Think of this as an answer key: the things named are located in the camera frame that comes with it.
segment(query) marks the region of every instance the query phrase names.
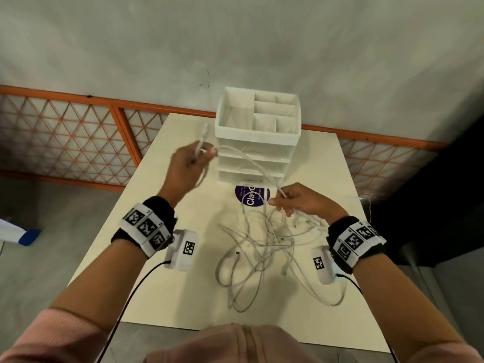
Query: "purple sticker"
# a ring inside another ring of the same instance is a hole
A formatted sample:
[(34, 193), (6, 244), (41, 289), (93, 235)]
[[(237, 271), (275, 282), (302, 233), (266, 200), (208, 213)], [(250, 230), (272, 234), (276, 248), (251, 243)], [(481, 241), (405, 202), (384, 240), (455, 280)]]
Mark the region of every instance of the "purple sticker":
[(266, 201), (269, 200), (270, 191), (269, 189), (259, 188), (259, 187), (247, 187), (247, 186), (236, 186), (235, 187), (235, 195), (242, 202), (244, 199), (243, 204), (247, 206), (261, 206), (263, 204), (262, 198), (264, 195), (267, 196)]

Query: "table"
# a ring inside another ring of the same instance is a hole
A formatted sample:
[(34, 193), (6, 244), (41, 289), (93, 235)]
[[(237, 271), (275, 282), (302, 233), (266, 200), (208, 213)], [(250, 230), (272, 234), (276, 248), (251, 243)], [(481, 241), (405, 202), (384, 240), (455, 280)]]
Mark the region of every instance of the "table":
[[(208, 141), (214, 143), (212, 118), (168, 116), (73, 279), (109, 245), (119, 219), (135, 203), (157, 193), (171, 154), (197, 140), (205, 122), (211, 128)], [(351, 215), (365, 218), (335, 134), (302, 131), (285, 181), (294, 182), (331, 197)], [(311, 297), (292, 273), (281, 275), (281, 266), (286, 261), (283, 255), (276, 255), (275, 265), (267, 270), (257, 299), (248, 311), (239, 314), (227, 309), (227, 292), (215, 281), (215, 266), (233, 241), (218, 224), (237, 227), (241, 205), (235, 196), (235, 186), (218, 181), (216, 163), (210, 165), (203, 184), (178, 204), (176, 215), (177, 228), (193, 230), (199, 237), (199, 250), (191, 270), (186, 273), (156, 270), (140, 286), (122, 321), (183, 329), (205, 329), (230, 322), (275, 324), (304, 343), (389, 351), (371, 311), (353, 285), (348, 283), (341, 305), (325, 306)], [(300, 248), (298, 252), (308, 251)], [(165, 251), (152, 257), (138, 280), (164, 257)], [(338, 299), (339, 287), (319, 284), (315, 273), (310, 281), (320, 295)], [(248, 285), (248, 293), (255, 285)]]

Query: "blue object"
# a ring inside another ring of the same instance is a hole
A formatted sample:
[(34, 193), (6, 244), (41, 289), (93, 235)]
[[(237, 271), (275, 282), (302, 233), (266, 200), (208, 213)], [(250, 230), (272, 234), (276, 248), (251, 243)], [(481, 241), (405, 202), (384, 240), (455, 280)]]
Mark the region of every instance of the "blue object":
[(22, 246), (30, 246), (39, 237), (39, 229), (31, 229), (24, 233), (24, 235), (18, 240), (18, 243)]

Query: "desk organizer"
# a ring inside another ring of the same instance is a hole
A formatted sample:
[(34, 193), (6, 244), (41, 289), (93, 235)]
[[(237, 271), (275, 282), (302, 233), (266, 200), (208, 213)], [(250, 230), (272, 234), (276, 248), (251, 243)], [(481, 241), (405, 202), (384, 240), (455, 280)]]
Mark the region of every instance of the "desk organizer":
[[(226, 87), (217, 108), (218, 145), (233, 146), (261, 165), (281, 185), (301, 134), (299, 98), (294, 94)], [(251, 162), (229, 149), (218, 152), (219, 179), (269, 185)]]

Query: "left hand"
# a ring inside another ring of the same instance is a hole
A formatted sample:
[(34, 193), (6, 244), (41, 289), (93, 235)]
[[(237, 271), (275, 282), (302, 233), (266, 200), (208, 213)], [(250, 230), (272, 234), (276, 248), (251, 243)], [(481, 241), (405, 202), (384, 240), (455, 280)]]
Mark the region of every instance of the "left hand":
[(202, 150), (195, 158), (198, 141), (180, 147), (172, 156), (166, 178), (158, 196), (164, 198), (172, 208), (197, 185), (203, 168), (215, 158), (217, 149), (210, 143), (203, 143)]

